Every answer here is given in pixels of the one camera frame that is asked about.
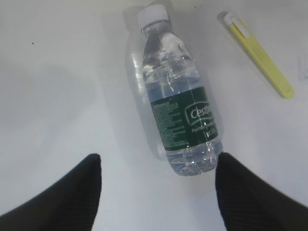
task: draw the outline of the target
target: cestin logo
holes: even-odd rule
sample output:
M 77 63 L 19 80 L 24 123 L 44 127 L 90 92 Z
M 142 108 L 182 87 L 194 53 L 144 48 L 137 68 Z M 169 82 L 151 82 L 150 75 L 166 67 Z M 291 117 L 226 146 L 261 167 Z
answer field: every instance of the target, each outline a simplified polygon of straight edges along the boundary
M 185 109 L 185 116 L 189 125 L 213 118 L 208 102 L 198 102 Z

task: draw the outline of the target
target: bottle bottom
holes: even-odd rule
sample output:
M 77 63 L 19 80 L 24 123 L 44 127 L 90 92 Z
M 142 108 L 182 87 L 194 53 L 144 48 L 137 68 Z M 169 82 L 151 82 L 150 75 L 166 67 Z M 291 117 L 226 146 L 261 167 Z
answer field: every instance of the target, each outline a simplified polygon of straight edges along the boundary
M 195 147 L 167 151 L 167 158 L 178 175 L 195 176 L 215 169 L 218 155 L 222 152 L 222 143 L 219 138 L 215 138 Z

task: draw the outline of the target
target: bottle neck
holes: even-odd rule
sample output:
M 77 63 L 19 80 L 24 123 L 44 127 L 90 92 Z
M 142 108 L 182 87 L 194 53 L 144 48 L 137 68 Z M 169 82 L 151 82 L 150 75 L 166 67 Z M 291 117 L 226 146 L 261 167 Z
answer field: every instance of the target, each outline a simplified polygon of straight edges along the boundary
M 169 20 L 161 20 L 157 22 L 153 22 L 142 29 L 141 33 L 143 33 L 145 36 L 148 36 L 152 33 L 161 33 L 164 31 L 171 31 L 171 23 Z

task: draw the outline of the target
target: white bottle cap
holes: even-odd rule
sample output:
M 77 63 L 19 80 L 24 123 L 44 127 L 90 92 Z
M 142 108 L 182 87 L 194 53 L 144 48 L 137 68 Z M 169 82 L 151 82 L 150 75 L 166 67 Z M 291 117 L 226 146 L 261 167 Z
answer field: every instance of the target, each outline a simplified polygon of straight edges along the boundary
M 138 14 L 138 21 L 141 28 L 160 20 L 169 20 L 168 12 L 164 5 L 148 6 Z

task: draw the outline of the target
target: highlighter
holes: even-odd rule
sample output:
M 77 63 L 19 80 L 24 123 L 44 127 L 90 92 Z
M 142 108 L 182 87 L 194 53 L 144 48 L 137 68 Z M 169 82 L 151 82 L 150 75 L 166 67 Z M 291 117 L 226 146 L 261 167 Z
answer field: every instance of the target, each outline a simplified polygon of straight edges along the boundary
M 294 90 L 290 83 L 238 16 L 229 12 L 223 17 L 223 22 L 281 97 L 293 98 Z

